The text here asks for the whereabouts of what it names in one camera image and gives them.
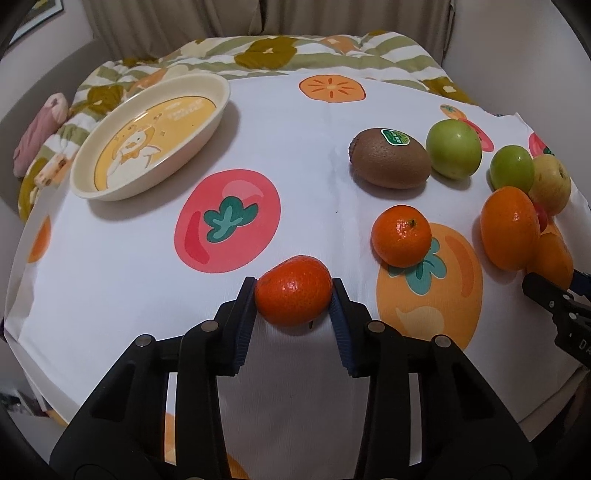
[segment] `silver rivet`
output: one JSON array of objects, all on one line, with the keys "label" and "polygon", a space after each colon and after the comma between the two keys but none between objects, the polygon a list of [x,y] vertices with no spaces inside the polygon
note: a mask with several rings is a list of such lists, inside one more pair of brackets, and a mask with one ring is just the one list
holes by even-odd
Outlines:
[{"label": "silver rivet", "polygon": [[148,334],[140,335],[135,339],[135,344],[137,346],[148,346],[152,342],[152,337]]},{"label": "silver rivet", "polygon": [[386,329],[386,326],[383,322],[379,320],[374,320],[373,322],[368,323],[368,330],[373,333],[382,333]]},{"label": "silver rivet", "polygon": [[445,335],[437,335],[435,337],[435,345],[441,348],[447,348],[452,344],[452,341]]},{"label": "silver rivet", "polygon": [[201,324],[201,330],[204,332],[215,332],[219,326],[219,323],[215,320],[205,320],[205,322]]}]

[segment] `framed picture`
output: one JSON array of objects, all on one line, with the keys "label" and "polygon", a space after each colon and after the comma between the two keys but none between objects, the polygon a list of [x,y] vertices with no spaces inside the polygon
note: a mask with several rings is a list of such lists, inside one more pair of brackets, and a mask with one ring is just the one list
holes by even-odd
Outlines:
[{"label": "framed picture", "polygon": [[23,35],[26,35],[38,25],[48,20],[53,15],[56,15],[64,10],[62,0],[39,0],[30,12],[27,14],[25,19],[22,21],[17,32],[14,34],[10,45],[15,43]]}]

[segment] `bedspread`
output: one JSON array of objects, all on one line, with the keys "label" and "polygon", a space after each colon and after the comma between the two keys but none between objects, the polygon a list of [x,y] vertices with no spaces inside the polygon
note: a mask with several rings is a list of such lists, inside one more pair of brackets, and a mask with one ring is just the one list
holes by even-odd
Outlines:
[{"label": "bedspread", "polygon": [[27,220],[42,188],[59,184],[84,140],[110,111],[160,80],[190,72],[236,80],[306,70],[370,78],[472,103],[425,49],[384,31],[363,37],[208,38],[160,59],[109,61],[79,87],[69,120],[45,142],[27,171],[18,201],[21,218]]}]

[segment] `red tomato print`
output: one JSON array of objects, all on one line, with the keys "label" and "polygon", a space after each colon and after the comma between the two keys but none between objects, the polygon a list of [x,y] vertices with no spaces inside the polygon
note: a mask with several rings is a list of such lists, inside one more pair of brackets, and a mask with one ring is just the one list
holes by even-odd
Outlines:
[{"label": "red tomato print", "polygon": [[187,199],[174,247],[189,267],[205,273],[253,261],[277,231],[281,202],[275,186],[252,170],[226,170],[203,179]]},{"label": "red tomato print", "polygon": [[484,133],[482,128],[473,124],[472,122],[470,122],[466,118],[459,118],[458,120],[460,122],[464,122],[464,123],[470,125],[473,128],[473,130],[478,134],[478,138],[480,138],[480,144],[482,146],[483,152],[494,152],[495,151],[495,145],[493,144],[492,140],[488,137],[488,135],[486,133]]},{"label": "red tomato print", "polygon": [[554,155],[542,139],[535,133],[530,135],[530,153],[532,157],[537,157],[544,153]]}]

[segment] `pink plush toy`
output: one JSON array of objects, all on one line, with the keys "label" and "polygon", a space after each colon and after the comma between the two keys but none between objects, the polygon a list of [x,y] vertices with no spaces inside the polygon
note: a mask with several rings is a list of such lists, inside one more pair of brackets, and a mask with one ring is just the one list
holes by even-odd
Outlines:
[{"label": "pink plush toy", "polygon": [[64,124],[68,115],[68,102],[62,93],[50,96],[27,128],[14,151],[14,176],[23,178],[40,148]]}]

